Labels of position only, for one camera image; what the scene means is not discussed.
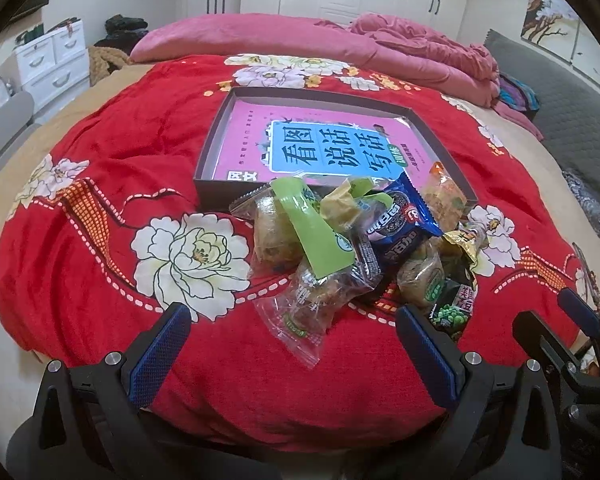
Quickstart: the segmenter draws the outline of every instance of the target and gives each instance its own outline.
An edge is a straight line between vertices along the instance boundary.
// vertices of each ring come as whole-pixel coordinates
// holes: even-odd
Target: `dark clothing pile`
[[[128,18],[116,14],[104,24],[107,37],[98,41],[94,46],[116,48],[129,55],[138,41],[149,33],[148,26],[149,24],[142,18]]]

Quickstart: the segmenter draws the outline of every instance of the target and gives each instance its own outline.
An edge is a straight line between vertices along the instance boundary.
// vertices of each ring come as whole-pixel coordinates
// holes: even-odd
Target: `pink blanket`
[[[372,31],[376,23],[377,30]],[[272,14],[210,14],[171,23],[150,32],[131,53],[135,62],[162,61],[189,54],[256,53],[342,60],[490,107],[498,95],[496,67],[487,51],[465,48],[432,29],[421,38],[417,25],[399,18],[365,15],[345,30],[312,18]]]

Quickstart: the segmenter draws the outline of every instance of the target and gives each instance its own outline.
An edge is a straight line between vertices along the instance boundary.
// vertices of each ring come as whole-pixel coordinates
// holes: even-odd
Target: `white drawer unit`
[[[52,36],[56,63],[70,58],[76,52],[84,50],[84,30],[82,22],[74,23],[71,28],[63,28]]]
[[[22,85],[35,101],[34,113],[49,104],[60,94],[89,75],[89,56],[85,49],[56,65],[28,83]]]
[[[45,36],[14,49],[2,67],[17,86],[42,74],[56,64],[53,38]]]
[[[89,87],[82,21],[15,48],[0,67],[0,76],[11,81],[16,91],[29,92],[35,121],[47,122]]]

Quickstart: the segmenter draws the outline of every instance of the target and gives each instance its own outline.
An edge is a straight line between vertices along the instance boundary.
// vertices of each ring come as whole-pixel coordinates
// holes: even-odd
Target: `snack package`
[[[383,268],[401,264],[431,236],[443,235],[406,173],[384,190],[394,204],[367,231]]]
[[[469,285],[446,280],[438,302],[429,314],[432,325],[458,341],[474,311],[475,291]]]
[[[475,288],[471,269],[478,264],[478,252],[487,243],[486,229],[474,222],[460,224],[457,231],[445,233],[438,245],[445,276]]]
[[[354,234],[352,246],[352,266],[318,278],[304,259],[281,294],[254,301],[269,331],[309,368],[320,360],[322,341],[336,312],[376,288],[382,278],[366,236]]]
[[[320,216],[337,233],[366,231],[394,203],[386,193],[366,195],[373,188],[371,178],[345,180],[320,201]]]
[[[442,231],[455,231],[467,200],[441,162],[431,167],[429,178],[420,192]]]
[[[428,240],[402,264],[397,283],[405,303],[429,313],[442,293],[445,271],[438,252]]]
[[[252,274],[284,272],[298,266],[304,257],[300,239],[269,184],[238,199],[229,211],[253,221]]]

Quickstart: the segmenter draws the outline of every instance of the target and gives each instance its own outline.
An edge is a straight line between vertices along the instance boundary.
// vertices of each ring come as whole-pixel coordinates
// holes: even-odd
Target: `red bedspread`
[[[221,89],[242,84],[412,107],[477,192],[472,218],[490,238],[460,348],[520,364],[525,356],[511,323],[530,308],[573,342],[576,328],[558,309],[556,291],[575,288],[579,265],[536,184],[494,132],[437,91],[305,61],[233,59],[245,66],[231,66],[224,57],[191,56],[161,63],[76,124],[36,169],[2,233],[0,318],[13,338],[70,366],[91,364],[125,349],[161,305],[179,300],[196,323],[152,409],[183,430],[326,450],[397,440],[440,414],[395,336],[391,308],[343,308],[314,370],[259,319],[252,300],[282,290],[287,276],[248,282],[251,227],[196,214],[192,180],[227,96]]]

